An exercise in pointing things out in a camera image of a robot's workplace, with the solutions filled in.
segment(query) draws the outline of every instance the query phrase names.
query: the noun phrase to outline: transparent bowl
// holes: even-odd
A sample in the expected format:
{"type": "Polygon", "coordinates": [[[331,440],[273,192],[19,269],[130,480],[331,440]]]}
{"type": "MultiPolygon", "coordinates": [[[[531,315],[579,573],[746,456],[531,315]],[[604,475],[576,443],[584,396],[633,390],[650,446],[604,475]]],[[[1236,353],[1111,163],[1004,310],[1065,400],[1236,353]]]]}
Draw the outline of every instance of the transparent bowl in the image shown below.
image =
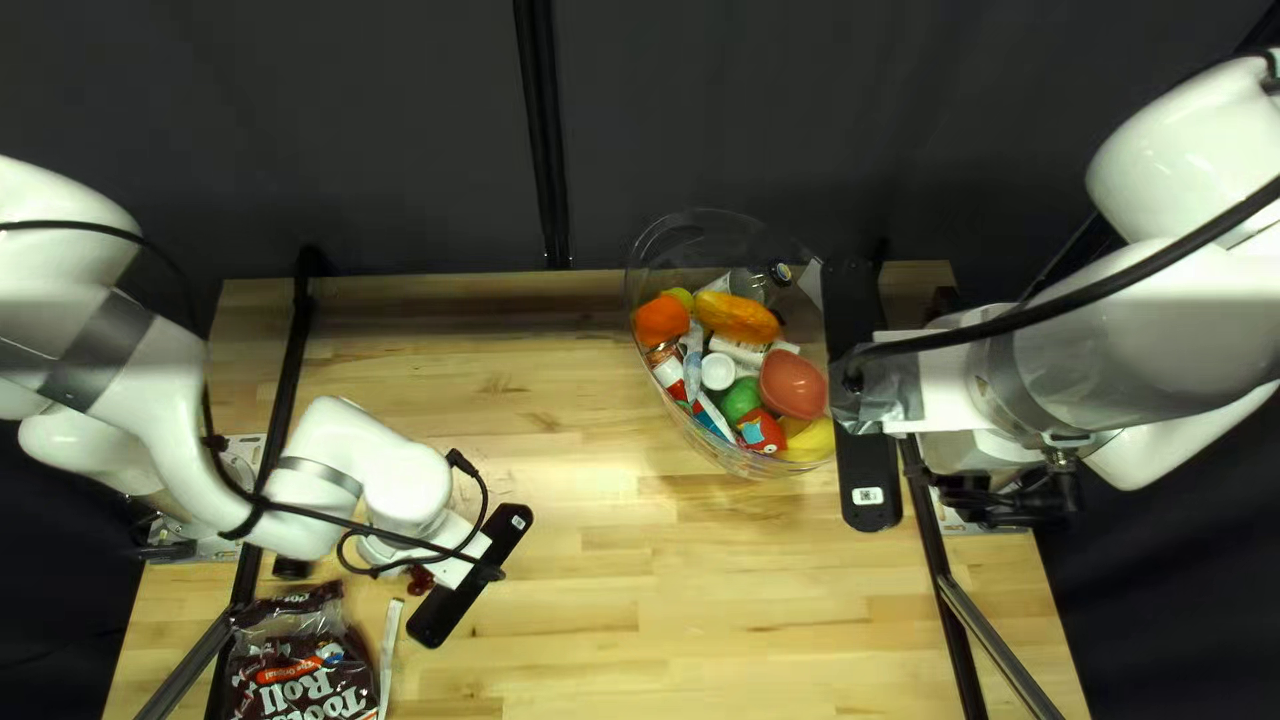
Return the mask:
{"type": "MultiPolygon", "coordinates": [[[[663,290],[682,287],[695,292],[735,268],[768,268],[781,261],[799,281],[813,259],[814,255],[795,240],[746,215],[713,209],[673,213],[649,225],[631,249],[622,281],[627,316],[663,290]]],[[[812,272],[818,272],[817,266],[812,272]]],[[[799,282],[768,291],[771,297],[765,304],[771,309],[787,309],[782,313],[783,337],[799,345],[800,356],[826,375],[827,341],[822,332],[822,311],[800,290],[799,282]]],[[[636,341],[640,368],[653,382],[667,414],[694,448],[728,473],[751,479],[785,478],[820,468],[835,456],[812,461],[782,460],[726,442],[686,414],[667,393],[649,372],[645,360],[648,350],[636,341]]]]}

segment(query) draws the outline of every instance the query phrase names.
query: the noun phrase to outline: orange toy fruit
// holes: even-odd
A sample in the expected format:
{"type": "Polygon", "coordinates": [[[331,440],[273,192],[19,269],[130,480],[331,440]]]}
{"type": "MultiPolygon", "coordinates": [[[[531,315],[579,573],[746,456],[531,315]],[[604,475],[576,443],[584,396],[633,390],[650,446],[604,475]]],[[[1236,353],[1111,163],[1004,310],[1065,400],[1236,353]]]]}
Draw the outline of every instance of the orange toy fruit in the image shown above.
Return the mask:
{"type": "Polygon", "coordinates": [[[739,342],[764,345],[782,332],[773,313],[749,297],[704,290],[694,296],[694,309],[707,329],[739,342]]]}
{"type": "Polygon", "coordinates": [[[650,348],[689,332],[689,310],[676,297],[659,295],[636,310],[631,324],[640,345],[650,348]]]}

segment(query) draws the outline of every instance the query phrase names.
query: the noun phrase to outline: qr code label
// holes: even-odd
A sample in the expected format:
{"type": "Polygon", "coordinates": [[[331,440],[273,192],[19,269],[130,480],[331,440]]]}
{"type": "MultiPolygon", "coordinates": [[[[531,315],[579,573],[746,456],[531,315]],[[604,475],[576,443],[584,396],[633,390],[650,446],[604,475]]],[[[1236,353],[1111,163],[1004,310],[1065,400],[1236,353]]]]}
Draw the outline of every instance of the qr code label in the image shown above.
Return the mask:
{"type": "Polygon", "coordinates": [[[854,488],[854,505],[881,505],[884,491],[881,488],[854,488]]]}

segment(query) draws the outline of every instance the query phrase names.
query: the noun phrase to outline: black metal pole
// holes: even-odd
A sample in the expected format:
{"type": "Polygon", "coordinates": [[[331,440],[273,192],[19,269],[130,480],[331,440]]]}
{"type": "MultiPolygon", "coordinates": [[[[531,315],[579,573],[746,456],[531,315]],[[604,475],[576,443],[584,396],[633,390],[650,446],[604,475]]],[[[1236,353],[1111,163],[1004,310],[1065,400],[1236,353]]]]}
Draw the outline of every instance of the black metal pole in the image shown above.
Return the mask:
{"type": "Polygon", "coordinates": [[[1018,660],[1018,656],[1009,648],[1005,639],[1000,637],[1000,633],[996,632],[996,628],[982,614],[982,610],[964,592],[960,583],[956,583],[951,575],[938,577],[937,588],[942,593],[942,600],[946,601],[947,607],[951,609],[955,616],[964,623],[964,626],[973,633],[973,637],[987,651],[987,656],[995,662],[1000,674],[1005,676],[1005,682],[1014,689],[1018,700],[1023,701],[1023,705],[1027,706],[1027,711],[1032,714],[1032,717],[1036,717],[1036,720],[1065,720],[1057,706],[1053,705],[1053,701],[1044,694],[1036,678],[1032,678],[1032,674],[1027,671],[1027,667],[1018,660]]]}
{"type": "MultiPolygon", "coordinates": [[[[319,251],[303,247],[298,254],[293,275],[293,320],[289,323],[289,340],[284,347],[284,360],[280,363],[280,380],[275,387],[275,402],[271,406],[271,421],[266,428],[266,441],[262,445],[262,464],[253,482],[253,492],[262,492],[266,478],[280,460],[284,441],[289,433],[289,420],[293,418],[293,404],[298,395],[298,379],[302,377],[302,354],[311,332],[311,318],[315,315],[315,300],[311,297],[310,281],[324,264],[319,251]]],[[[230,611],[236,612],[253,601],[257,593],[257,575],[262,568],[262,548],[255,544],[241,547],[239,564],[236,566],[236,579],[232,582],[230,611]]],[[[221,701],[225,696],[224,683],[227,660],[232,643],[223,643],[214,666],[214,684],[209,688],[205,703],[205,720],[219,720],[221,701]]]]}
{"type": "Polygon", "coordinates": [[[156,688],[151,700],[142,706],[142,710],[133,716],[133,720],[161,720],[168,717],[173,708],[187,694],[187,688],[196,682],[196,678],[205,671],[209,661],[214,659],[220,647],[227,644],[232,637],[230,607],[214,620],[205,634],[196,641],[196,644],[187,652],[178,666],[169,673],[164,683],[156,688]]]}
{"type": "Polygon", "coordinates": [[[929,568],[934,600],[938,603],[938,619],[942,620],[942,637],[947,642],[947,655],[951,657],[951,671],[956,676],[956,689],[960,692],[960,707],[968,720],[986,720],[987,703],[982,698],[982,685],[978,683],[978,669],[973,664],[973,648],[965,626],[955,616],[938,585],[940,578],[951,577],[951,564],[947,561],[947,548],[942,544],[942,532],[938,530],[938,518],[933,514],[933,500],[929,497],[928,470],[915,447],[914,438],[897,441],[902,455],[902,473],[911,492],[911,505],[915,507],[915,523],[920,528],[920,543],[924,546],[924,561],[929,568]]]}
{"type": "Polygon", "coordinates": [[[564,138],[561,128],[552,3],[513,0],[512,9],[547,266],[568,269],[573,266],[573,254],[570,247],[568,188],[564,182],[564,138]]]}

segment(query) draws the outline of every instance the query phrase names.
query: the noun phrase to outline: wooden table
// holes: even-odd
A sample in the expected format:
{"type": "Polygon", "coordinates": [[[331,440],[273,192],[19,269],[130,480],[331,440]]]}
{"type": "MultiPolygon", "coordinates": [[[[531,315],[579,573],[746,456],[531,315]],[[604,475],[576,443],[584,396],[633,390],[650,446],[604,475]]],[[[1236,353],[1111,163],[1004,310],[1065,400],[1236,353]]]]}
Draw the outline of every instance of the wooden table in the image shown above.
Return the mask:
{"type": "MultiPolygon", "coordinates": [[[[882,290],[931,292],[945,264],[891,265],[882,290]]],[[[347,396],[411,438],[462,450],[495,502],[536,514],[508,580],[440,650],[401,629],[389,715],[959,717],[910,505],[896,528],[860,534],[840,518],[833,466],[758,483],[703,460],[640,370],[620,286],[617,272],[319,281],[294,421],[316,396],[347,396]]],[[[209,365],[220,432],[266,428],[289,299],[289,281],[225,284],[209,365]]],[[[454,493],[475,511],[471,483],[454,493]]],[[[1032,537],[948,546],[1005,639],[1069,717],[1085,717],[1032,537]]],[[[270,560],[260,594],[284,587],[270,560]]],[[[142,706],[227,605],[233,574],[146,568],[106,717],[142,706]]],[[[326,560],[316,579],[343,575],[326,560]]],[[[349,616],[376,648],[406,583],[346,580],[349,616]]],[[[175,717],[204,716],[210,676],[175,717]]],[[[993,716],[1025,716],[988,680],[993,716]]]]}

